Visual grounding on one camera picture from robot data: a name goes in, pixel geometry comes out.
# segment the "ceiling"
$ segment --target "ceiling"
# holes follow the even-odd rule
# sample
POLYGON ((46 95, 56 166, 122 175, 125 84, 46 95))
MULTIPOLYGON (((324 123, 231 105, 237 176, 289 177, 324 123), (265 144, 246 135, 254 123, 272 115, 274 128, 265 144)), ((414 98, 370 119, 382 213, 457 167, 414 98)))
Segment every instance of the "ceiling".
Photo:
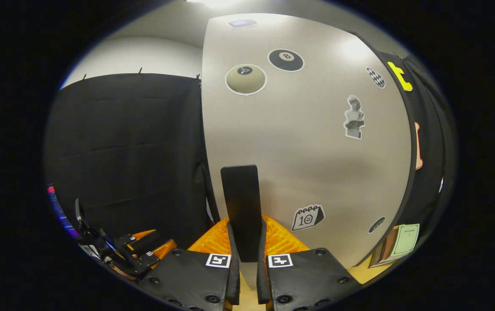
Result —
POLYGON ((322 0, 237 0, 230 6, 216 9, 201 3, 173 0, 124 26, 106 40, 157 37, 203 48, 205 29, 210 18, 240 13, 275 13, 306 18, 356 32, 378 51, 400 57, 409 53, 406 47, 372 22, 347 8, 322 0))

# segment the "monitor screen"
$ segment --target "monitor screen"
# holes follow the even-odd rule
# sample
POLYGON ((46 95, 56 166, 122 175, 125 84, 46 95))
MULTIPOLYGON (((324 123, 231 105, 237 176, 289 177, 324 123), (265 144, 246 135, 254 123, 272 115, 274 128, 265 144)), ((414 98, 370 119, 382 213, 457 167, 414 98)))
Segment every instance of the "monitor screen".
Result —
POLYGON ((54 212, 56 213, 63 227, 67 230, 72 238, 80 238, 80 235, 78 234, 78 232, 76 232, 75 228, 67 219, 67 216, 61 208, 60 202, 57 200, 54 185, 48 185, 48 195, 50 196, 50 203, 52 204, 52 208, 54 209, 54 212))

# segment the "orange sticker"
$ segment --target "orange sticker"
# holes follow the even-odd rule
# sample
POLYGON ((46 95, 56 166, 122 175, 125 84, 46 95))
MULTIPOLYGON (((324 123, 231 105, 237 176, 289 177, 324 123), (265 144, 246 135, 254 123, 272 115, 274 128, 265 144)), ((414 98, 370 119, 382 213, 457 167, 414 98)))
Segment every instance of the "orange sticker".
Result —
POLYGON ((419 124, 418 122, 414 122, 414 125, 416 126, 416 169, 419 169, 423 166, 423 160, 419 154, 419 124))

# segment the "white wall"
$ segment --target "white wall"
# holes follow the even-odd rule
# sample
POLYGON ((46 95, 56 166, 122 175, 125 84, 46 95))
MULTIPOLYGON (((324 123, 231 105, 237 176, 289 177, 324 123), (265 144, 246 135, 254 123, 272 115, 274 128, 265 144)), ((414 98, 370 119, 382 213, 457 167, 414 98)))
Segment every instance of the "white wall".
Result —
POLYGON ((83 57, 61 88, 114 73, 164 73, 196 77, 202 73, 202 49, 167 39, 131 37, 105 41, 83 57))

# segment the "calendar icon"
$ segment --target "calendar icon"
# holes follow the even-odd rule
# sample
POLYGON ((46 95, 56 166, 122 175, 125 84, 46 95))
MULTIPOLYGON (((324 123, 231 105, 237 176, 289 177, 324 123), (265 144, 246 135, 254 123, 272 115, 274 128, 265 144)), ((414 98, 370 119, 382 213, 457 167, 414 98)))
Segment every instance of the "calendar icon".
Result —
POLYGON ((314 227, 324 220, 324 208, 322 205, 309 205, 295 211, 291 230, 302 230, 314 227))

